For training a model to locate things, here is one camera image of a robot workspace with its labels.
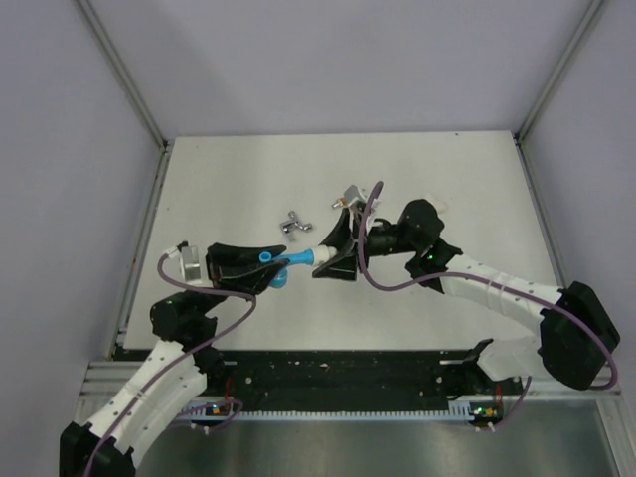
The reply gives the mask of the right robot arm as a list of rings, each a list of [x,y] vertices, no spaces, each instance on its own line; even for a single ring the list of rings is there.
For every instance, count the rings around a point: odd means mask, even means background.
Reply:
[[[484,394],[513,377],[553,378],[574,390],[596,390],[603,368],[610,370],[604,387],[616,384],[612,354],[620,335],[590,286],[578,281],[543,285],[471,258],[442,238],[444,223],[425,199],[409,202],[394,224],[371,218],[372,210],[356,201],[342,211],[312,250],[313,277],[354,281],[364,276],[384,292],[418,285],[526,328],[526,336],[487,338],[469,351],[463,378],[471,391]]]

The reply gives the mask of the white elbow fitting far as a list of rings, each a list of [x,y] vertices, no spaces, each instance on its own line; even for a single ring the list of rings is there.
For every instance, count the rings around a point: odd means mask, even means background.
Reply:
[[[436,197],[434,197],[432,195],[430,195],[428,197],[428,201],[431,203],[431,205],[435,208],[435,210],[439,214],[443,214],[447,210],[446,204],[442,200],[440,200],[440,199],[438,199],[438,198],[436,198]]]

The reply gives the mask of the white elbow pipe fitting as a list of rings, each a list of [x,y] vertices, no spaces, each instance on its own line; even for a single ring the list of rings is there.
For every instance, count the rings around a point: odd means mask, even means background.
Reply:
[[[338,250],[332,246],[328,245],[317,245],[312,248],[313,254],[313,265],[319,266],[323,263],[328,262],[330,259],[334,258],[338,253]]]

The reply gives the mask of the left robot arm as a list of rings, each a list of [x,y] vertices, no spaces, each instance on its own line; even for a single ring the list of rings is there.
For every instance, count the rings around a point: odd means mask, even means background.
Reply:
[[[236,247],[215,243],[206,255],[206,278],[187,276],[198,267],[185,241],[159,258],[157,271],[177,293],[150,308],[157,341],[137,371],[86,422],[71,422],[60,438],[62,476],[133,476],[155,440],[201,393],[224,385],[224,361],[215,343],[224,330],[209,312],[229,298],[245,300],[253,313],[256,297],[273,285],[290,263],[283,245]]]

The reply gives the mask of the blue water faucet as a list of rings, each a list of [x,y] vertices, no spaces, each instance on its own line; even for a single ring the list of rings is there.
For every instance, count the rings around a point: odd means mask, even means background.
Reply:
[[[284,287],[288,280],[288,268],[294,265],[310,265],[313,266],[316,260],[315,253],[312,249],[305,249],[302,252],[283,254],[274,256],[269,251],[263,251],[259,254],[258,260],[262,264],[270,264],[274,262],[285,261],[284,266],[278,271],[269,282],[269,287],[280,289]]]

